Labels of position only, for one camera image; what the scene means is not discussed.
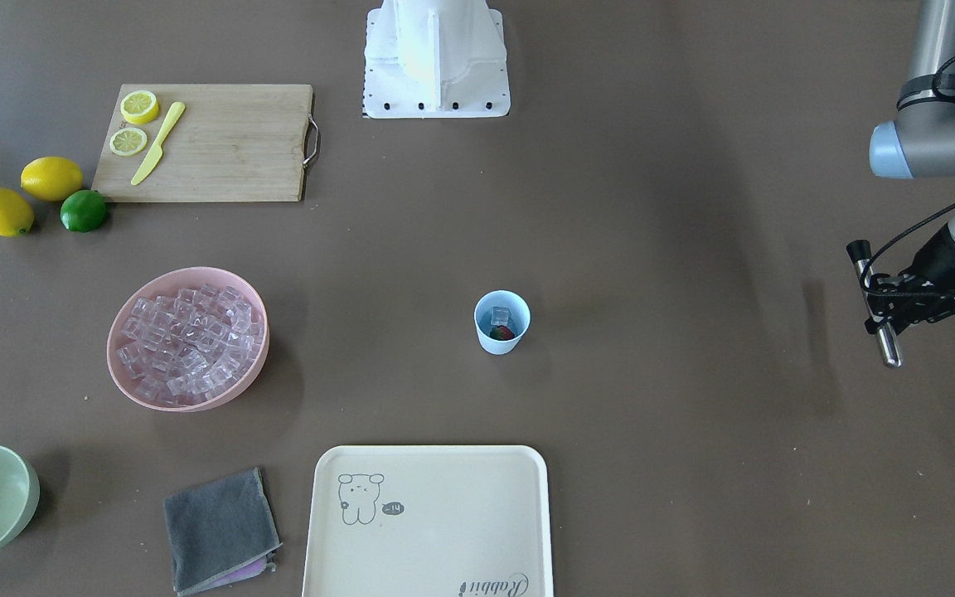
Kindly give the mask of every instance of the towel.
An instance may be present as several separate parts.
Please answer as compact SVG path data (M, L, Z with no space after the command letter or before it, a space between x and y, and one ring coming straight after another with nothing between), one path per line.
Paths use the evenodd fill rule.
M167 497L164 521L179 597L275 570L282 543L258 468Z

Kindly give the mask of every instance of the lime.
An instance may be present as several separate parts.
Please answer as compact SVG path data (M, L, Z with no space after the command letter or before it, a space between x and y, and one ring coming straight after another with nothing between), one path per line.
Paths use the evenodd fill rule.
M147 134L143 129L128 126L109 137L109 151L127 158L129 155L143 151L146 142Z
M83 170L68 158L32 160L20 173L20 188L43 201L63 201L83 187Z
M32 229L35 212L20 193L0 187L0 235L22 235Z
M152 91L132 91L120 101L120 113L131 124L146 124L160 113L157 96Z
M102 226L108 215L105 197L99 192L75 192L61 204L61 223L65 224L65 230L75 233L87 233Z

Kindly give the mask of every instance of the blue joint cap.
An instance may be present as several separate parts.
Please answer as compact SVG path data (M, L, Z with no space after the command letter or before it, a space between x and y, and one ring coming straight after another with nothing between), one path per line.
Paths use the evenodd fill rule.
M912 178L905 151L901 148L897 126L890 120L875 126L868 146L868 163L872 174L883 178Z

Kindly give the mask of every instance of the knife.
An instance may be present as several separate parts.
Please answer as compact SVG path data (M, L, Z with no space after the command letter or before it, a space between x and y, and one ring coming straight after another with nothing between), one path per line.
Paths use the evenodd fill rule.
M182 102L174 102L172 106L167 109L167 116L164 117L164 122L160 125L160 131L157 132L157 137L153 140L151 146L149 146L147 156L143 158L143 163L139 166L135 177L132 177L133 185L144 181L145 177L148 177L149 173L153 172L157 163L160 162L160 158L164 155L164 150L162 150L160 146L164 143L167 134L172 132L172 126L175 126L175 123L178 122L184 109L186 109L186 106Z

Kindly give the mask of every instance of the robotic arm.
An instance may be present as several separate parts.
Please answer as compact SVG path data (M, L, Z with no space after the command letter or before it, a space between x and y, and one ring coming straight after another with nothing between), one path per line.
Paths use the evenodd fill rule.
M955 175L955 0L923 0L909 80L898 99L898 118L876 126L869 147L879 177ZM919 226L871 254L867 240L846 247L853 261L868 320L886 366L901 366L898 335L910 325L955 316L955 215L897 276L873 271L875 258Z

